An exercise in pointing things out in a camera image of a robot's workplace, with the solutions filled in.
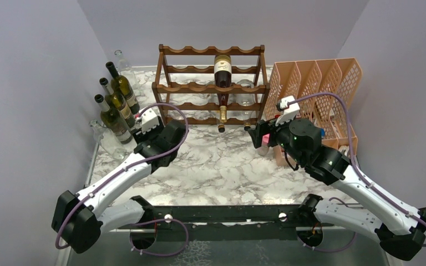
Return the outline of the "green wine bottle white label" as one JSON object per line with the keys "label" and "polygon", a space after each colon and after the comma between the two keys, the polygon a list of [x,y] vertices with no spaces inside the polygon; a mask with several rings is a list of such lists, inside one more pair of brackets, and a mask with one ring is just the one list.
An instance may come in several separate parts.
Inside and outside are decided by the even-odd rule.
{"label": "green wine bottle white label", "polygon": [[99,84],[105,90],[105,99],[109,103],[109,105],[119,110],[124,120],[128,124],[130,131],[134,130],[135,118],[122,94],[119,91],[113,89],[107,78],[100,78]]}

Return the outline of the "green wine bottle cream label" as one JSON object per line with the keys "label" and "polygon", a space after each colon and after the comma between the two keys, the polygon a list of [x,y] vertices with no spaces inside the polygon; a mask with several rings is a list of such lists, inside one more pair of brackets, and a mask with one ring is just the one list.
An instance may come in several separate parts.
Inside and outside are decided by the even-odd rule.
{"label": "green wine bottle cream label", "polygon": [[129,80],[125,76],[119,74],[113,62],[106,62],[105,67],[112,77],[110,81],[111,86],[114,90],[122,94],[125,101],[128,103],[131,112],[134,115],[137,115],[140,110],[140,105]]}

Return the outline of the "clear glass bottle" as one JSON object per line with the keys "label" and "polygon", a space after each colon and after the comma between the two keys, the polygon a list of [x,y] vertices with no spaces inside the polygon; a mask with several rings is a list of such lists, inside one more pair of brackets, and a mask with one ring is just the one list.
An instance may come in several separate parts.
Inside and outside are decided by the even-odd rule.
{"label": "clear glass bottle", "polygon": [[119,72],[128,78],[131,85],[136,84],[136,76],[135,72],[131,66],[131,64],[128,62],[128,60],[125,58],[123,52],[121,50],[115,50],[114,55],[118,60],[118,70]]}

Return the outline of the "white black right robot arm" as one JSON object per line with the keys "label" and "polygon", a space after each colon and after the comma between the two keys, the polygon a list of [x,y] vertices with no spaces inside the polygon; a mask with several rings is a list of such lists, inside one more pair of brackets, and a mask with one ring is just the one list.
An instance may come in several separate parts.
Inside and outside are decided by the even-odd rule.
{"label": "white black right robot arm", "polygon": [[332,186],[363,206],[363,209],[338,207],[321,196],[309,194],[298,208],[299,221],[307,226],[330,223],[364,235],[379,243],[388,254],[409,261],[423,247],[426,239],[426,208],[404,204],[373,183],[349,157],[322,144],[321,129],[307,119],[276,124],[276,119],[261,120],[248,129],[257,149],[262,138],[268,145],[280,146],[307,174]]}

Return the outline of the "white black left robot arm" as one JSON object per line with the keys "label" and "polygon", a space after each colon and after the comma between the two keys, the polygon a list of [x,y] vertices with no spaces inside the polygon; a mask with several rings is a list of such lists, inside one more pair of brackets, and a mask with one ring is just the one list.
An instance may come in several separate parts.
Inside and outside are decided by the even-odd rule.
{"label": "white black left robot arm", "polygon": [[101,234],[130,223],[146,227],[152,212],[136,200],[113,205],[115,199],[160,167],[167,167],[189,132],[188,124],[171,121],[160,134],[150,132],[112,172],[77,193],[63,192],[57,199],[52,228],[57,234],[57,249],[71,247],[80,254],[87,251]]}

